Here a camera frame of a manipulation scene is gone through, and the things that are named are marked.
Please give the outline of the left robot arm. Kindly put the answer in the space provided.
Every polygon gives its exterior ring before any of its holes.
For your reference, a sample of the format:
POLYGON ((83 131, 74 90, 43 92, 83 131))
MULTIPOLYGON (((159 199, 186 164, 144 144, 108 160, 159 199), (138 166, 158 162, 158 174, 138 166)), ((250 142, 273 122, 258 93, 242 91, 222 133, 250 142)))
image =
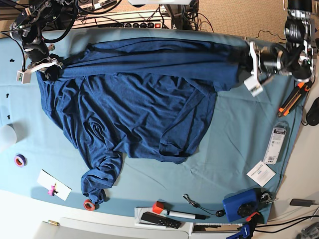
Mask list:
POLYGON ((311 0, 285 0, 287 19, 284 26, 286 42, 259 47, 246 40, 252 59, 251 76, 246 87, 261 87, 275 75, 291 75, 296 81, 307 83, 315 79, 316 41, 311 0))

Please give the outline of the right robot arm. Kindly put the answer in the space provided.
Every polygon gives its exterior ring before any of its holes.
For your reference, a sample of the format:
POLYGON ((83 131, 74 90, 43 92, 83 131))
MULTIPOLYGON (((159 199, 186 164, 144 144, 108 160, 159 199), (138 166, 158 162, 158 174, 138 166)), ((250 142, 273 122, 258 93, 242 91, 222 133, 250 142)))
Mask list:
POLYGON ((36 71, 40 71, 47 79, 51 79, 52 69, 63 68, 63 63, 58 60, 58 56, 50 52, 55 49, 54 44, 69 33, 77 15, 78 9, 73 0, 35 0, 22 10, 10 25, 10 30, 2 32, 3 35, 18 43, 23 54, 22 67, 17 71, 17 81, 23 84, 30 83, 31 75, 36 71), (45 39, 42 31, 69 7, 73 12, 64 33, 56 39, 45 39))

